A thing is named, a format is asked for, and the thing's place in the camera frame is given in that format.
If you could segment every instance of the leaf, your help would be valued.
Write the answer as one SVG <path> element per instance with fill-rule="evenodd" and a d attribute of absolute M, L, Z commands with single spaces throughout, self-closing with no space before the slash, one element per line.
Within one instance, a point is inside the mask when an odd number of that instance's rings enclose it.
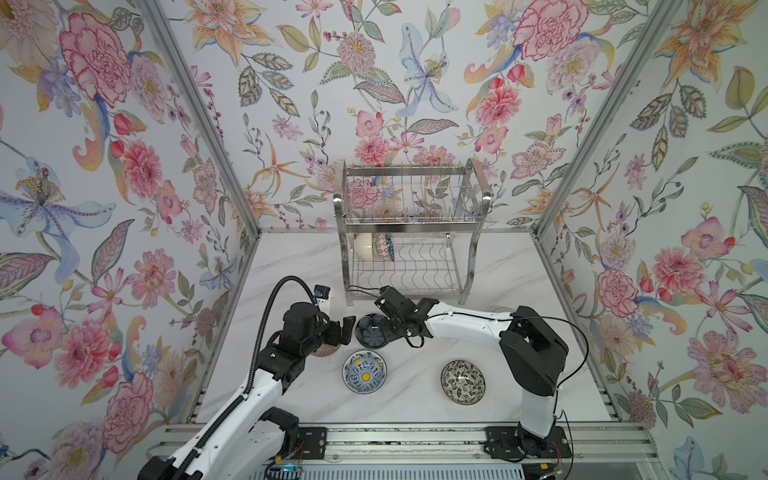
<path fill-rule="evenodd" d="M 704 118 L 707 116 L 707 100 L 698 88 L 691 85 L 681 85 L 680 101 L 683 102 L 685 111 L 695 118 Z"/>
<path fill-rule="evenodd" d="M 256 72 L 251 67 L 245 67 L 237 81 L 237 93 L 240 94 L 240 106 L 253 105 L 261 98 L 261 87 L 256 81 Z"/>
<path fill-rule="evenodd" d="M 705 420 L 723 414 L 707 401 L 694 397 L 682 399 L 678 402 L 678 405 L 688 412 L 688 415 L 699 420 Z"/>
<path fill-rule="evenodd" d="M 672 105 L 670 110 L 669 128 L 675 138 L 685 138 L 688 132 L 688 116 L 685 115 L 685 110 L 677 105 Z"/>
<path fill-rule="evenodd" d="M 633 41 L 635 38 L 640 36 L 640 32 L 643 31 L 643 28 L 645 27 L 644 23 L 641 23 L 639 25 L 635 25 L 634 27 L 630 28 L 627 33 L 624 34 L 623 37 L 621 37 L 621 40 L 619 41 L 619 44 L 616 45 L 616 48 L 619 48 L 623 44 L 627 43 L 628 41 Z"/>
<path fill-rule="evenodd" d="M 91 261 L 91 275 L 94 279 L 94 284 L 98 283 L 98 280 L 109 271 L 120 259 L 120 255 L 123 253 L 125 247 L 125 239 L 128 235 L 128 228 L 134 222 L 134 219 L 120 222 L 112 233 L 109 234 L 106 240 L 101 242 L 94 252 L 93 260 Z"/>
<path fill-rule="evenodd" d="M 731 110 L 741 110 L 750 103 L 755 93 L 755 76 L 744 67 L 733 67 L 733 77 L 725 92 L 725 105 Z"/>
<path fill-rule="evenodd" d="M 365 22 L 362 24 L 362 29 L 366 31 L 366 34 L 373 40 L 378 40 L 384 43 L 384 37 L 382 37 L 382 31 L 379 26 L 373 22 Z"/>
<path fill-rule="evenodd" d="M 651 151 L 651 159 L 654 162 L 655 171 L 659 171 L 661 162 L 667 156 L 667 150 L 669 150 L 669 139 L 667 137 L 667 127 L 661 126 L 659 133 L 656 135 L 656 141 L 654 142 L 654 149 Z"/>
<path fill-rule="evenodd" d="M 320 79 L 320 84 L 325 85 L 326 83 L 336 80 L 337 78 L 344 78 L 349 77 L 352 74 L 352 71 L 343 64 L 341 61 L 333 62 L 327 69 L 326 72 L 323 74 L 323 78 Z"/>
<path fill-rule="evenodd" d="M 133 14 L 127 8 L 117 7 L 112 11 L 112 17 L 109 19 L 109 26 L 115 30 L 125 30 L 131 26 L 132 16 Z"/>
<path fill-rule="evenodd" d="M 402 92 L 393 83 L 375 84 L 371 81 L 361 81 L 355 85 L 355 89 L 368 92 L 376 100 L 390 104 L 404 104 L 406 102 Z"/>
<path fill-rule="evenodd" d="M 525 182 L 522 185 L 517 185 L 515 188 L 512 189 L 512 192 L 510 193 L 510 195 L 512 195 L 513 197 L 517 197 L 519 194 L 522 194 L 527 189 L 529 189 L 529 188 L 531 188 L 533 186 L 540 187 L 541 186 L 541 180 L 538 180 L 538 179 L 534 178 L 533 180 L 528 180 L 527 182 Z"/>
<path fill-rule="evenodd" d="M 274 53 L 257 53 L 251 59 L 262 67 L 272 70 L 290 70 L 293 68 L 289 61 Z"/>
<path fill-rule="evenodd" d="M 421 135 L 436 134 L 439 131 L 443 131 L 449 127 L 458 127 L 458 124 L 450 120 L 431 120 L 424 118 L 411 125 L 407 132 Z"/>
<path fill-rule="evenodd" d="M 296 27 L 291 25 L 278 25 L 277 29 L 283 34 L 283 38 L 286 39 L 288 46 L 299 53 L 304 53 L 310 49 L 310 43 L 306 40 L 306 36 Z"/>
<path fill-rule="evenodd" d="M 299 110 L 296 108 L 296 104 L 293 103 L 293 100 L 281 94 L 274 88 L 270 88 L 270 94 L 275 103 L 277 103 L 277 106 L 282 108 L 288 115 L 300 117 Z"/>

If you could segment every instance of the marble surface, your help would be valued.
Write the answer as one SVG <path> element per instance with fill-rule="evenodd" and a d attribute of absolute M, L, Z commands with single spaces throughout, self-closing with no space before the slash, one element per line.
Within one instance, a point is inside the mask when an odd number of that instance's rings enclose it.
<path fill-rule="evenodd" d="M 461 236 L 455 242 L 459 266 L 465 265 L 467 245 L 468 237 Z M 316 283 L 330 286 L 336 293 L 331 319 L 341 320 L 348 315 L 360 318 L 378 310 L 365 300 L 357 300 L 352 307 L 346 305 L 337 234 L 265 234 L 198 422 L 211 419 L 247 375 L 264 304 L 274 284 L 285 275 L 301 277 L 310 288 Z M 306 301 L 306 294 L 298 284 L 283 286 L 273 305 L 265 339 L 280 328 L 290 304 L 299 301 Z M 530 306 L 541 315 L 564 317 L 530 236 L 482 235 L 475 282 L 465 306 L 492 311 L 500 306 L 520 305 Z M 570 349 L 564 370 L 568 374 L 578 367 L 583 356 L 568 324 L 548 322 Z M 454 339 L 427 339 L 421 349 L 412 349 L 404 340 L 396 341 L 376 350 L 387 363 L 386 383 L 374 393 L 358 395 L 346 388 L 341 370 L 346 358 L 361 349 L 353 337 L 348 346 L 330 356 L 308 358 L 303 374 L 277 406 L 298 415 L 302 422 L 513 422 L 520 418 L 522 390 L 501 353 Z M 485 396 L 472 406 L 452 402 L 440 386 L 440 372 L 446 363 L 456 359 L 474 363 L 487 382 Z M 558 411 L 560 407 L 575 422 L 610 420 L 586 366 L 561 387 Z"/>

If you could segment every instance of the patterned plate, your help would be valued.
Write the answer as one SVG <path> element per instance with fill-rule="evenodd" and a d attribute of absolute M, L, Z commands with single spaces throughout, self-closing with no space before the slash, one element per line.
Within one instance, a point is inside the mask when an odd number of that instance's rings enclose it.
<path fill-rule="evenodd" d="M 344 362 L 342 377 L 354 393 L 365 395 L 379 389 L 386 379 L 386 363 L 376 352 L 360 350 Z"/>
<path fill-rule="evenodd" d="M 473 405 L 485 394 L 485 378 L 480 369 L 466 360 L 454 360 L 440 374 L 442 391 L 459 405 Z"/>

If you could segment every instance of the wire rack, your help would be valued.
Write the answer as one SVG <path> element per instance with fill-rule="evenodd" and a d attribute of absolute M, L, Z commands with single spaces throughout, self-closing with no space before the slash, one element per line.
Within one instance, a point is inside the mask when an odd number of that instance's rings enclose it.
<path fill-rule="evenodd" d="M 458 297 L 463 304 L 491 202 L 482 165 L 469 160 L 463 167 L 347 167 L 338 161 L 334 167 L 347 304 L 363 296 L 349 292 L 350 285 L 392 285 L 407 296 Z M 472 232 L 464 283 L 455 232 Z M 356 252 L 355 237 L 361 233 L 372 234 L 374 243 L 387 242 L 385 252 L 372 260 Z"/>

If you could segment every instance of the wall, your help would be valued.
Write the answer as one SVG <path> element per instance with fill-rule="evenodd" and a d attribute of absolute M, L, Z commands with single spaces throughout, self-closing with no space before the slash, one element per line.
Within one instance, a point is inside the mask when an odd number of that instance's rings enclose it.
<path fill-rule="evenodd" d="M 0 84 L 0 478 L 136 478 L 253 240 L 130 0 L 0 2 Z"/>
<path fill-rule="evenodd" d="M 520 227 L 543 211 L 653 2 L 163 7 L 187 62 L 212 74 L 204 95 L 263 227 L 326 226 L 336 160 L 446 165 L 470 157 L 483 162 L 495 194 L 486 225 Z M 363 200 L 396 213 L 411 203 L 377 190 Z M 439 204 L 418 200 L 432 205 L 423 210 Z M 441 213 L 413 208 L 405 212 Z"/>
<path fill-rule="evenodd" d="M 619 409 L 680 479 L 768 475 L 767 18 L 688 1 L 545 236 Z"/>

